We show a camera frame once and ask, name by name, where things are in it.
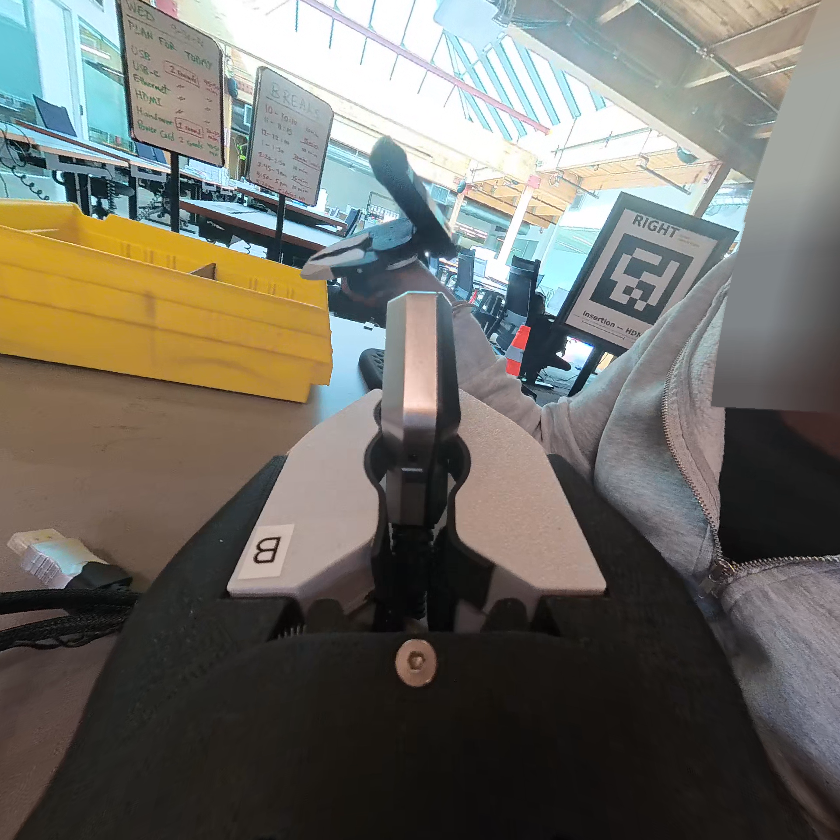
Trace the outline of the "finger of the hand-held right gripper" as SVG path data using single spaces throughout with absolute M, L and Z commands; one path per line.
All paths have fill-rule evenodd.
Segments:
M 364 229 L 364 270 L 397 270 L 418 261 L 416 229 L 408 218 Z
M 323 248 L 306 261 L 301 278 L 309 281 L 372 278 L 378 263 L 373 238 L 371 231 L 363 231 Z

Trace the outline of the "black and white code sign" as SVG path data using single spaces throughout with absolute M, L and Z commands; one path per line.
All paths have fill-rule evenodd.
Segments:
M 591 347 L 569 395 L 602 357 L 629 351 L 726 256 L 738 232 L 621 192 L 554 321 Z

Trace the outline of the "white ceiling projector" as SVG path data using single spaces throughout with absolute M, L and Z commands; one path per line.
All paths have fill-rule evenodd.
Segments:
M 481 52 L 507 33 L 515 2 L 437 1 L 434 21 L 445 33 Z

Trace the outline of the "whiteboard on stand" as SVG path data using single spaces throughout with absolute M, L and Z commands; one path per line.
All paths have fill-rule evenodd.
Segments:
M 267 257 L 281 258 L 287 200 L 314 207 L 333 125 L 328 103 L 267 66 L 255 74 L 245 179 L 278 195 Z
M 224 167 L 224 54 L 217 42 L 157 7 L 116 3 L 133 141 L 170 155 L 171 231 L 179 233 L 180 158 Z

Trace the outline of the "person's right hand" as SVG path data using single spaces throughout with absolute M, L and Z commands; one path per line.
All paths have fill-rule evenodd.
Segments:
M 452 292 L 418 260 L 363 278 L 359 288 L 361 290 L 352 287 L 349 278 L 341 279 L 342 292 L 350 300 L 367 308 L 385 308 L 390 300 L 407 292 L 439 293 L 453 306 L 457 304 Z

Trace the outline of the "black office chair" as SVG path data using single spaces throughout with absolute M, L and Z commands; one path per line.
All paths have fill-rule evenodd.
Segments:
M 535 385 L 545 369 L 570 371 L 572 367 L 564 358 L 568 334 L 556 328 L 554 316 L 546 313 L 545 300 L 537 292 L 538 278 L 539 262 L 513 259 L 508 276 L 507 321 L 512 339 L 521 325 L 531 328 L 519 376 L 527 385 Z

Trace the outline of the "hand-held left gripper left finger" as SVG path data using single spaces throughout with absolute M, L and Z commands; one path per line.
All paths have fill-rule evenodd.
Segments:
M 231 597 L 286 596 L 303 612 L 321 599 L 345 613 L 362 606 L 374 588 L 379 522 L 364 455 L 379 430 L 381 396 L 369 392 L 289 451 L 227 583 Z

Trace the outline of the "person's right forearm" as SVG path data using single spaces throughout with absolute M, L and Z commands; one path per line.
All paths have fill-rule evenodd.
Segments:
M 453 316 L 459 388 L 520 426 L 547 454 L 560 455 L 589 475 L 618 394 L 651 339 L 642 339 L 576 395 L 539 406 L 507 373 L 506 362 L 492 349 L 471 306 L 455 303 Z

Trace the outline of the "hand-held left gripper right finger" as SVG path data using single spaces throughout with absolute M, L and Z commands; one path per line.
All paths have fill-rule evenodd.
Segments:
M 479 631 L 515 600 L 598 597 L 606 581 L 549 457 L 519 425 L 459 392 L 464 471 L 448 501 L 448 591 L 456 631 Z

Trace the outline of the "black hdmi switch box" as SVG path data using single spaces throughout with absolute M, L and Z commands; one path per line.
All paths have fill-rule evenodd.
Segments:
M 364 469 L 379 496 L 379 522 L 371 546 L 376 618 L 385 628 L 402 628 L 426 612 L 434 530 L 448 495 L 448 460 L 458 446 L 459 389 L 455 369 L 453 316 L 442 295 L 408 293 L 387 310 L 385 363 L 380 402 L 374 409 L 378 432 L 364 455 Z M 230 599 L 266 601 L 290 597 L 234 598 L 227 584 L 235 571 L 275 478 L 246 502 L 235 523 L 239 535 L 210 538 L 199 551 L 201 583 L 209 582 L 211 559 L 221 560 L 221 582 Z

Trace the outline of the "large yellow plastic bin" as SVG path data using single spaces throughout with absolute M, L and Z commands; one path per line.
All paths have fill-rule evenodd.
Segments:
M 74 203 L 1 201 L 1 352 L 306 403 L 329 385 L 324 281 Z

